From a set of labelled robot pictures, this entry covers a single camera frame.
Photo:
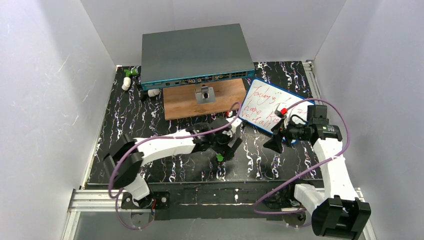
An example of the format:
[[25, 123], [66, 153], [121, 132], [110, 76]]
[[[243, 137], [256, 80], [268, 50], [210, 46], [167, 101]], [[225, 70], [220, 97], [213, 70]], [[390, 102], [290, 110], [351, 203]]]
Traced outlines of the green bone-shaped whiteboard eraser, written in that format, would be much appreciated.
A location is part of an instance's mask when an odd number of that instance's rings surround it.
[[217, 154], [216, 154], [216, 161], [217, 161], [218, 163], [222, 163], [222, 162], [224, 162], [224, 161], [225, 161], [225, 157], [224, 157], [222, 154], [217, 153]]

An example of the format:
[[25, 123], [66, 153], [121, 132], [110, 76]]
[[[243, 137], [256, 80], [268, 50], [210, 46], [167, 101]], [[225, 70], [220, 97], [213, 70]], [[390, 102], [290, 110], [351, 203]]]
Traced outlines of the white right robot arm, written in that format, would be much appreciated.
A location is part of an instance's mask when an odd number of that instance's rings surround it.
[[324, 194], [308, 183], [294, 185], [294, 198], [311, 215], [311, 227], [316, 236], [357, 240], [370, 216], [370, 204], [359, 199], [350, 180], [343, 153], [343, 136], [337, 125], [330, 124], [327, 106], [308, 105], [306, 119], [293, 121], [294, 114], [283, 108], [276, 110], [280, 121], [271, 128], [271, 139], [264, 147], [282, 150], [282, 141], [310, 142], [321, 169]]

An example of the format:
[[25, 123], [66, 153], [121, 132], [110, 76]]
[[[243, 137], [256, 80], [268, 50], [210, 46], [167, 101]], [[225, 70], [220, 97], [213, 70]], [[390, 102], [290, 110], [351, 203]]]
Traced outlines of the white pipe elbow fitting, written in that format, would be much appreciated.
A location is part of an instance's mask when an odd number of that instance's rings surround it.
[[125, 77], [123, 79], [121, 89], [123, 91], [128, 91], [130, 89], [131, 85], [132, 85], [132, 79], [130, 77]]

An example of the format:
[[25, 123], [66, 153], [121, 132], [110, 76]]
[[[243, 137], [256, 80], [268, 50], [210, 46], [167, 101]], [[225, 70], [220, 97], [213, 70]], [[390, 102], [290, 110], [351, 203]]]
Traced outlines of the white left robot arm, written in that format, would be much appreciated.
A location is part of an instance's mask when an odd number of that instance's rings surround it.
[[242, 143], [237, 130], [242, 125], [238, 117], [218, 117], [213, 122], [196, 123], [186, 129], [164, 136], [131, 138], [124, 134], [109, 149], [103, 158], [103, 165], [114, 189], [123, 189], [129, 195], [123, 204], [132, 208], [146, 209], [167, 199], [164, 194], [155, 194], [141, 176], [141, 167], [174, 155], [188, 155], [212, 149], [219, 163], [230, 160]]

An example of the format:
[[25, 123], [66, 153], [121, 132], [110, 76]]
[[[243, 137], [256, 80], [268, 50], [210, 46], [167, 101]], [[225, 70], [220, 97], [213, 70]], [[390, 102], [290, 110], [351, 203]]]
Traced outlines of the blue-framed small whiteboard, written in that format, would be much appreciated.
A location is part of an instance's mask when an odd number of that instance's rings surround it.
[[275, 111], [287, 109], [301, 100], [303, 98], [294, 93], [255, 78], [243, 100], [239, 118], [271, 134], [271, 128], [281, 120]]

